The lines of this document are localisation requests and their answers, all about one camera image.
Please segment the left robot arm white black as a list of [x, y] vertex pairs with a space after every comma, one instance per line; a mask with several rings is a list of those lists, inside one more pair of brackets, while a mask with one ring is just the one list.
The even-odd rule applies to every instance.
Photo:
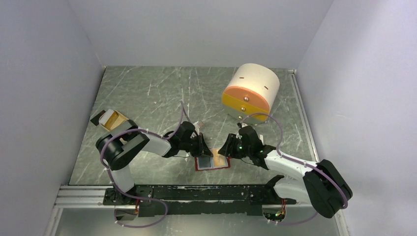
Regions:
[[117, 192], [117, 199], [125, 205], [134, 200], [152, 201], [150, 194], [138, 193], [131, 175], [130, 162], [139, 152], [151, 152], [163, 158], [174, 157], [180, 151], [185, 151], [192, 157], [213, 157], [198, 126], [189, 121], [183, 121], [176, 130], [160, 136], [139, 128], [134, 121], [128, 120], [100, 137], [95, 147]]

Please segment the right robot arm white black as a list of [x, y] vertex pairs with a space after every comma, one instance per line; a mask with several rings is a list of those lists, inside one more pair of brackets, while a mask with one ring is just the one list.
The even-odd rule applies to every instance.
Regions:
[[230, 133], [218, 153], [234, 159], [248, 157], [255, 166], [279, 172], [265, 191], [272, 204], [292, 199], [311, 204], [318, 214], [332, 218], [347, 207], [353, 196], [332, 162], [306, 161], [265, 145], [251, 126], [242, 127], [237, 134]]

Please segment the gold VIP credit card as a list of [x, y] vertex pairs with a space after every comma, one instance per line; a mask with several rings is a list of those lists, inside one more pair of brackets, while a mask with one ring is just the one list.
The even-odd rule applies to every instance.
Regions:
[[212, 157], [212, 166], [214, 168], [224, 168], [229, 166], [229, 160], [226, 156], [223, 156], [218, 153], [219, 149], [214, 148], [211, 150], [213, 157]]

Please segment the black VIP credit card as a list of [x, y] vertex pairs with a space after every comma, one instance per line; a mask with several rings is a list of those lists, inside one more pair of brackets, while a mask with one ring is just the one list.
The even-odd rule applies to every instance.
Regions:
[[210, 169], [212, 168], [212, 158], [211, 157], [197, 157], [198, 169]]

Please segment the red leather card holder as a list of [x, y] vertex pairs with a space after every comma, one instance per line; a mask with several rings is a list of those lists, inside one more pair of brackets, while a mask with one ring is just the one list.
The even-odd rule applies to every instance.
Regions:
[[218, 148], [212, 148], [210, 151], [213, 154], [212, 157], [199, 156], [194, 158], [196, 171], [210, 171], [218, 169], [227, 169], [231, 167], [230, 158], [220, 155], [218, 153]]

